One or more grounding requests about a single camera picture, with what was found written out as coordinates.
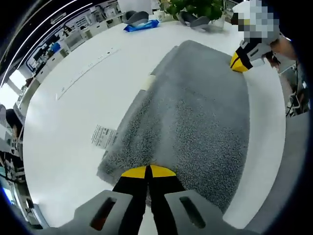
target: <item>gray towel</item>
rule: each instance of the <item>gray towel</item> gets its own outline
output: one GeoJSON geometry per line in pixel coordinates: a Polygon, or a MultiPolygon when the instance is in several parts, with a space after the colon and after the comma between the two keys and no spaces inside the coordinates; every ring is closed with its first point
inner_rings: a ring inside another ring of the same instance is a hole
{"type": "Polygon", "coordinates": [[[186,189],[225,211],[239,184],[249,140],[246,82],[231,57],[193,41],[174,48],[140,91],[97,175],[114,185],[127,169],[173,170],[186,189]]]}

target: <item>potted plant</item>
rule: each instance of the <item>potted plant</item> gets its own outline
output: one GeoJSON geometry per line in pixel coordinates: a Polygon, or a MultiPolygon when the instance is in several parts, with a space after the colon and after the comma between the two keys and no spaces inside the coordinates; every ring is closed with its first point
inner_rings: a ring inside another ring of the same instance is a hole
{"type": "Polygon", "coordinates": [[[160,0],[160,7],[168,14],[171,14],[175,20],[181,11],[197,16],[206,16],[212,24],[223,15],[223,0],[160,0]]]}

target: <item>blue package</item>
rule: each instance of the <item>blue package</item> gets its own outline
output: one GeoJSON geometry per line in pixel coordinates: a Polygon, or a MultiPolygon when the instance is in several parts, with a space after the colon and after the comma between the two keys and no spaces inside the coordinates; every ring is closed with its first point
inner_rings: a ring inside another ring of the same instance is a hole
{"type": "Polygon", "coordinates": [[[137,30],[143,30],[143,29],[147,29],[147,28],[156,28],[159,23],[160,22],[158,20],[150,20],[146,23],[141,23],[137,26],[128,25],[124,28],[124,30],[127,32],[134,32],[137,30]]]}

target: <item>label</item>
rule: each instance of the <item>label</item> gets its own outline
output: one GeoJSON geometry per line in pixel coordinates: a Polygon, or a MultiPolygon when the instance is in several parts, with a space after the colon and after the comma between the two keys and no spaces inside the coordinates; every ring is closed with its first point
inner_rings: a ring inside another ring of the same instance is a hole
{"type": "Polygon", "coordinates": [[[106,149],[113,145],[116,136],[116,130],[105,128],[104,126],[97,125],[91,143],[100,148],[106,149]]]}

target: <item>white table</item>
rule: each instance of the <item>white table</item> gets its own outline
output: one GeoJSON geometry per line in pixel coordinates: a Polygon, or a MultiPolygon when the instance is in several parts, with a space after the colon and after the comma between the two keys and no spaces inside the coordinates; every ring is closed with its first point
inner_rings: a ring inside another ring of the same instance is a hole
{"type": "MultiPolygon", "coordinates": [[[[232,55],[243,37],[237,26],[223,33],[197,32],[179,22],[127,33],[124,24],[91,38],[69,54],[34,94],[24,131],[24,168],[29,192],[48,224],[70,221],[74,210],[112,186],[96,176],[104,150],[91,144],[97,124],[116,129],[148,74],[165,54],[194,40],[232,55]],[[59,100],[56,93],[79,68],[118,49],[89,70],[59,100]]],[[[243,228],[275,180],[285,141],[285,107],[277,71],[269,63],[245,73],[250,102],[246,166],[224,220],[243,228]]],[[[144,219],[150,229],[153,220],[144,219]]]]}

